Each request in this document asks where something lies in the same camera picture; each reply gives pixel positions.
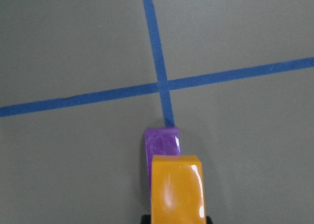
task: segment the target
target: purple block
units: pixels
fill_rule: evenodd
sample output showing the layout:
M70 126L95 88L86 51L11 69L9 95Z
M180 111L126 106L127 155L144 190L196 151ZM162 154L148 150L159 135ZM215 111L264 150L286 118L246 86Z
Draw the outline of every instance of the purple block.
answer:
M179 130L176 127L149 128L145 130L146 161L149 191L152 184L152 161L154 154L181 155Z

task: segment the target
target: block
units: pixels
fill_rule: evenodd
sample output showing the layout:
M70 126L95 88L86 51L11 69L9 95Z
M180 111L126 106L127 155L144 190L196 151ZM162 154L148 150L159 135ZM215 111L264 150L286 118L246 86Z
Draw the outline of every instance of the block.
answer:
M202 164L196 155L154 155L152 224L206 224Z
M179 130L176 127L145 130L146 162L149 191L151 192L152 160L154 154L181 155Z

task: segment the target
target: orange block top face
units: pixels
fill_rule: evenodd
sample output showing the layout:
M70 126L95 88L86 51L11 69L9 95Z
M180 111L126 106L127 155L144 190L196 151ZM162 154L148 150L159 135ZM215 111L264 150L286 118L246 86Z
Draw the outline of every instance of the orange block top face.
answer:
M202 164L196 155L154 155L152 224L206 224Z

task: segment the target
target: blue tape line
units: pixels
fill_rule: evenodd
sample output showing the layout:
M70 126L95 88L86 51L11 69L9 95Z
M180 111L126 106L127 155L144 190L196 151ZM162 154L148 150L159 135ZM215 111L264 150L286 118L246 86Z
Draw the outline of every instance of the blue tape line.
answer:
M143 0L148 33L157 74L162 113L166 126L174 126L174 118L171 106L170 91L168 86L166 67L163 59L161 41L159 36L156 13L153 0Z
M37 111L70 107L75 105L96 103L100 101L129 98L157 92L158 92L157 83L149 83L127 88L118 88L113 90L82 94L66 99L57 98L51 100L42 100L31 103L11 105L0 108L0 118L12 115L32 113Z
M314 67L314 57L168 81L170 90Z

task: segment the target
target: blue line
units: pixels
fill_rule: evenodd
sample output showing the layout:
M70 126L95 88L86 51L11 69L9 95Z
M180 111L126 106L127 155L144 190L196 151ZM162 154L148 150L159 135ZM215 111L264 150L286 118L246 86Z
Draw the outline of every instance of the blue line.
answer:
M127 88L118 88L113 90L82 94L66 99L57 98L51 100L42 100L18 105L11 105L0 108L0 118L12 115L32 113L37 111L70 107L75 105L96 103L100 101L129 98L157 92L158 92L157 83L149 83Z
M314 67L314 57L168 81L170 90Z
M159 94L161 100L162 113L166 126L174 126L174 118L171 107L170 91L168 86L166 67L163 59L161 41L159 36L156 13L153 0L143 0L148 33L151 40L151 47L157 74Z

